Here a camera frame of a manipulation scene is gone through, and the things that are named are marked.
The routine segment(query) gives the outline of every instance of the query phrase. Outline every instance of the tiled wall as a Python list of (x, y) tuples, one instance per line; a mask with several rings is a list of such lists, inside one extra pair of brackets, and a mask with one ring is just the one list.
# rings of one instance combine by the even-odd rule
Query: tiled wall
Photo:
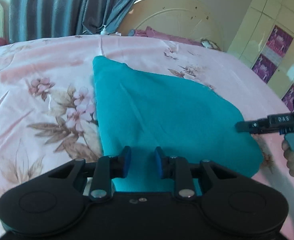
[(292, 110), (294, 0), (252, 0), (228, 53), (251, 68)]

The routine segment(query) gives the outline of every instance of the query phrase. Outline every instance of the pink pillow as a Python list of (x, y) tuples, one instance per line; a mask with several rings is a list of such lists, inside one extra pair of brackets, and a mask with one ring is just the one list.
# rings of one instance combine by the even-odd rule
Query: pink pillow
[(143, 31), (143, 30), (135, 30), (134, 36), (148, 37), (147, 34), (146, 34), (146, 31)]
[(203, 45), (198, 41), (193, 41), (193, 40), (190, 40), (187, 38), (182, 38), (182, 37), (177, 37), (177, 36), (161, 33), (161, 32), (154, 30), (153, 28), (151, 28), (149, 26), (147, 26), (147, 28), (146, 28), (146, 34), (147, 34), (147, 37), (150, 37), (150, 38), (162, 39), (162, 40), (166, 40), (166, 41), (177, 41), (180, 43), (203, 47)]

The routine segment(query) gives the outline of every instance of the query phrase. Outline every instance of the black mount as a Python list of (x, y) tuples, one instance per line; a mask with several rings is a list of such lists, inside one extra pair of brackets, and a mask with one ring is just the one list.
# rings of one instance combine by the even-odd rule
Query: black mount
[(75, 159), (9, 190), (0, 198), (1, 239), (285, 239), (281, 193), (208, 160), (167, 157), (160, 147), (159, 174), (174, 180), (174, 192), (113, 194), (111, 179), (126, 177), (130, 155), (125, 147), (97, 163)]

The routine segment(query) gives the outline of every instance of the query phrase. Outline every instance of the purple decorative tile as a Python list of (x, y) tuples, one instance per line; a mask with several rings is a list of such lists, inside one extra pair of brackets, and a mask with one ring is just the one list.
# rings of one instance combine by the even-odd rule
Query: purple decorative tile
[(283, 102), (286, 104), (286, 106), (288, 107), (288, 109), (290, 111), (294, 111), (294, 104), (293, 104), (293, 100), (294, 100), (294, 85), (292, 85), (290, 87), (290, 89), (287, 91), (287, 93), (285, 94), (285, 96), (283, 97)]
[(292, 40), (292, 36), (275, 25), (269, 36), (266, 46), (276, 52), (279, 56), (284, 57)]
[(271, 76), (276, 71), (277, 67), (263, 54), (260, 54), (252, 70), (265, 82), (267, 83)]

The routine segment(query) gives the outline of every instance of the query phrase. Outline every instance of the pillow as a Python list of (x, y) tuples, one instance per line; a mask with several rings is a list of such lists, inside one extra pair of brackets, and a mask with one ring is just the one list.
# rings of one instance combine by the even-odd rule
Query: pillow
[(144, 31), (144, 30), (134, 30), (133, 36), (148, 37), (146, 31)]
[(201, 39), (200, 43), (207, 49), (214, 49), (214, 50), (221, 51), (218, 45), (214, 43), (213, 41), (210, 41), (207, 39)]
[(259, 170), (258, 144), (235, 129), (244, 120), (240, 111), (208, 87), (103, 56), (94, 58), (93, 67), (103, 152), (118, 155), (124, 146), (132, 148), (127, 178), (113, 180), (118, 191), (173, 190), (173, 181), (157, 173), (157, 146), (167, 156), (191, 163), (209, 159), (248, 177)]
[(193, 41), (193, 40), (190, 40), (187, 38), (182, 38), (182, 37), (177, 37), (177, 36), (161, 33), (161, 32), (154, 30), (153, 28), (151, 28), (149, 26), (147, 26), (147, 28), (146, 28), (146, 34), (147, 34), (147, 37), (149, 37), (149, 38), (156, 38), (156, 39), (161, 39), (161, 40), (166, 40), (166, 41), (177, 41), (180, 43), (204, 47), (198, 41)]

